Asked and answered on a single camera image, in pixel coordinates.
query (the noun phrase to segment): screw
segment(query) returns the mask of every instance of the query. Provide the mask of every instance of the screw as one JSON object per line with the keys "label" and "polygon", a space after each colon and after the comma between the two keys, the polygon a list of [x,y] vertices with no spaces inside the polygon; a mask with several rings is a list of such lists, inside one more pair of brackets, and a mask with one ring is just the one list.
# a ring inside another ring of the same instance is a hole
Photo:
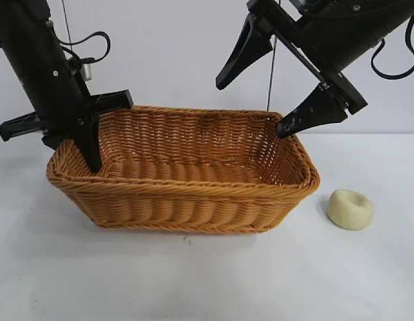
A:
{"label": "screw", "polygon": [[327,90],[327,89],[329,89],[330,88],[330,85],[329,84],[327,84],[326,82],[322,82],[321,84],[320,84],[320,89],[321,90]]}

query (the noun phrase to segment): black cable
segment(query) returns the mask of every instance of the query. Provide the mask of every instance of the black cable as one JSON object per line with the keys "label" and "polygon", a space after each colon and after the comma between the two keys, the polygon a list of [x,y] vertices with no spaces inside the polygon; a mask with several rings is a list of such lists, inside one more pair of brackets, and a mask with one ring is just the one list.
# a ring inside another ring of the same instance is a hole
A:
{"label": "black cable", "polygon": [[278,38],[275,36],[274,53],[273,53],[273,56],[272,56],[271,76],[270,76],[270,79],[269,79],[268,107],[266,108],[266,111],[268,111],[268,112],[269,112],[269,109],[270,109],[270,106],[271,106],[272,84],[274,82],[275,57],[276,57],[277,43],[278,43]]}
{"label": "black cable", "polygon": [[[414,26],[414,15],[409,20],[409,24],[407,26],[406,36],[405,36],[406,46],[407,46],[407,48],[409,48],[410,52],[414,56],[414,48],[413,48],[413,44],[412,44],[413,26]],[[414,65],[413,65],[412,68],[410,68],[406,72],[403,72],[402,74],[399,74],[399,75],[388,75],[388,74],[384,74],[384,73],[380,72],[375,66],[375,58],[379,55],[379,53],[383,50],[384,47],[385,47],[385,40],[382,39],[381,40],[381,45],[379,46],[379,48],[373,54],[373,57],[372,57],[371,65],[372,65],[373,71],[375,71],[376,74],[378,74],[380,77],[382,77],[384,79],[399,80],[399,79],[406,78],[407,76],[410,76],[414,72]]]}
{"label": "black cable", "polygon": [[103,32],[103,31],[94,32],[93,34],[89,35],[85,39],[82,39],[82,40],[77,41],[77,42],[65,42],[65,41],[62,41],[56,35],[55,30],[53,28],[50,28],[49,30],[51,31],[52,37],[54,37],[54,39],[56,41],[58,41],[60,44],[62,44],[62,45],[70,45],[70,46],[71,45],[80,45],[81,43],[84,43],[85,41],[88,41],[89,39],[91,39],[93,37],[103,37],[106,40],[106,43],[107,43],[106,53],[101,58],[98,58],[98,59],[95,59],[95,58],[92,58],[92,57],[90,57],[90,58],[83,58],[83,59],[80,59],[79,60],[79,62],[81,64],[95,64],[96,62],[102,61],[105,57],[108,56],[108,54],[110,53],[111,47],[112,47],[112,41],[110,40],[110,37],[108,36],[107,33]]}
{"label": "black cable", "polygon": [[309,17],[309,18],[313,18],[313,19],[322,19],[322,20],[347,20],[347,19],[356,19],[358,17],[365,17],[367,15],[380,15],[383,13],[387,13],[389,11],[394,10],[395,8],[400,7],[401,5],[403,5],[406,2],[409,2],[412,0],[400,0],[400,1],[395,1],[394,3],[391,3],[389,5],[384,5],[381,8],[378,9],[370,9],[370,10],[366,10],[366,11],[361,11],[361,12],[357,12],[354,13],[354,15],[342,15],[340,17],[327,17],[324,15],[317,15],[314,13],[309,13],[306,11],[301,11],[300,14],[304,17]]}
{"label": "black cable", "polygon": [[68,41],[71,43],[72,42],[72,36],[70,35],[70,27],[68,25],[68,18],[67,18],[67,10],[66,10],[66,5],[64,4],[64,0],[61,0],[62,3],[62,10],[64,12],[64,20],[66,21],[66,28],[67,28],[67,34],[68,34]]}

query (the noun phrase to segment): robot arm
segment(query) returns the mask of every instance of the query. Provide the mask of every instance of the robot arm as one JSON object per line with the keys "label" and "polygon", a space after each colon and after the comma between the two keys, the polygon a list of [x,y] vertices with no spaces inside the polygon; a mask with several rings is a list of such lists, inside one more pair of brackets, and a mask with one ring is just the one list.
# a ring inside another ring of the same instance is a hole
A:
{"label": "robot arm", "polygon": [[[414,0],[290,0],[302,17],[294,21],[274,0],[250,0],[249,14],[237,45],[217,76],[217,87],[226,88],[242,71],[272,51],[276,37],[320,81],[318,87],[278,124],[277,134],[287,137],[302,130],[347,119],[367,103],[342,71],[404,21],[411,18],[406,42],[414,24]],[[387,79],[408,76],[376,73]]]}
{"label": "robot arm", "polygon": [[[81,74],[83,64],[98,62],[80,59],[66,49],[49,20],[46,0],[0,0],[0,47],[5,52],[35,112],[0,126],[4,141],[42,131],[43,143],[56,149],[66,138],[74,139],[88,166],[101,167],[98,146],[100,115],[119,108],[131,108],[128,91],[92,96]],[[110,39],[102,35],[108,43]],[[67,59],[64,51],[71,53]]]}

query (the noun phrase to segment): wire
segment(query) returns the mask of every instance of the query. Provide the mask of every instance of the wire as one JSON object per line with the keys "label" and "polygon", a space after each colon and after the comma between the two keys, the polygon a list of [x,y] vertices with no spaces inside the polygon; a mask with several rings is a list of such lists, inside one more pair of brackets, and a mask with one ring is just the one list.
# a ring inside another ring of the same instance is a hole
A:
{"label": "wire", "polygon": [[272,84],[274,83],[274,70],[275,70],[275,57],[276,57],[276,46],[278,44],[278,38],[275,36],[274,40],[274,53],[272,56],[272,66],[271,66],[271,76],[269,78],[269,91],[268,91],[268,105],[266,111],[269,112],[271,106],[271,96],[272,96]]}
{"label": "wire", "polygon": [[[54,29],[51,28],[50,30],[51,30],[51,34],[55,38],[55,40],[57,40],[62,45],[80,45],[81,43],[84,43],[85,41],[88,41],[89,39],[91,39],[93,37],[103,37],[106,40],[106,42],[107,42],[106,53],[101,58],[98,58],[98,59],[95,59],[95,58],[80,59],[79,58],[78,62],[80,62],[81,64],[95,64],[96,62],[102,61],[105,57],[108,56],[108,54],[110,53],[111,47],[112,47],[112,41],[110,40],[110,37],[108,36],[107,33],[103,32],[103,31],[94,32],[93,34],[89,35],[85,39],[82,39],[82,40],[77,41],[77,42],[65,42],[65,41],[62,41],[60,38],[58,38],[58,36],[56,35]],[[72,50],[71,50],[71,53],[70,53],[70,51],[66,51],[66,52],[68,52],[72,56],[76,55]]]}
{"label": "wire", "polygon": [[70,35],[70,27],[68,25],[68,18],[67,18],[67,11],[66,11],[66,5],[64,4],[64,0],[61,0],[62,3],[62,10],[64,12],[64,20],[66,21],[66,28],[67,28],[67,34],[68,34],[68,41],[72,42],[72,36]]}
{"label": "wire", "polygon": [[[408,24],[407,29],[406,29],[406,38],[405,38],[406,46],[407,46],[407,48],[409,48],[410,52],[414,56],[414,48],[413,48],[413,44],[412,44],[413,26],[414,26],[414,15],[409,20],[409,24]],[[379,46],[379,48],[373,54],[373,57],[372,57],[372,62],[371,62],[372,69],[376,74],[378,74],[380,77],[382,77],[384,79],[399,80],[399,79],[403,79],[403,78],[406,78],[406,77],[410,76],[414,72],[414,65],[413,65],[412,68],[410,68],[406,72],[403,72],[402,74],[399,74],[399,75],[388,75],[388,74],[384,74],[384,73],[380,72],[377,69],[377,67],[375,66],[375,58],[379,55],[379,53],[383,50],[384,47],[385,47],[385,40],[382,39],[381,40],[381,45]]]}

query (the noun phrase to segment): black strap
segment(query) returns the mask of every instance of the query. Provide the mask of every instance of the black strap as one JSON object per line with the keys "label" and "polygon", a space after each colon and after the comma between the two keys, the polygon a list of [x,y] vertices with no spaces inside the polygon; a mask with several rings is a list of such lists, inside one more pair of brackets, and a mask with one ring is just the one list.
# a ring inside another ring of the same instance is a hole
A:
{"label": "black strap", "polygon": [[[92,35],[89,35],[88,37],[86,37],[85,39],[82,39],[80,41],[77,42],[65,42],[62,41],[60,38],[58,38],[58,36],[55,33],[55,30],[53,28],[49,29],[51,31],[52,37],[55,38],[56,41],[58,41],[60,44],[62,45],[79,45],[81,43],[84,43],[85,41],[88,41],[89,39],[93,38],[93,37],[103,37],[106,40],[107,43],[107,49],[106,49],[106,53],[98,59],[95,58],[83,58],[83,59],[78,59],[78,62],[80,62],[81,64],[95,64],[96,62],[100,62],[102,61],[105,57],[107,57],[107,55],[110,53],[111,47],[112,47],[112,41],[110,40],[110,37],[108,36],[107,33],[103,32],[103,31],[97,31],[94,32]],[[77,59],[77,55],[70,49],[64,50],[65,52],[68,52],[69,54],[71,54],[75,59]]]}
{"label": "black strap", "polygon": [[[406,29],[406,46],[409,48],[410,52],[413,54],[413,57],[414,57],[414,48],[412,44],[413,26],[414,26],[414,15],[410,18],[409,24]],[[403,72],[402,74],[399,74],[399,75],[388,75],[388,74],[384,74],[383,72],[380,72],[375,66],[375,58],[379,55],[379,53],[383,50],[384,47],[385,47],[385,40],[382,39],[381,45],[379,46],[379,48],[373,54],[373,57],[372,57],[372,69],[373,71],[376,72],[376,74],[378,74],[380,77],[384,79],[399,80],[399,79],[406,78],[407,76],[410,76],[414,72],[414,65],[412,68],[410,68],[406,72]]]}

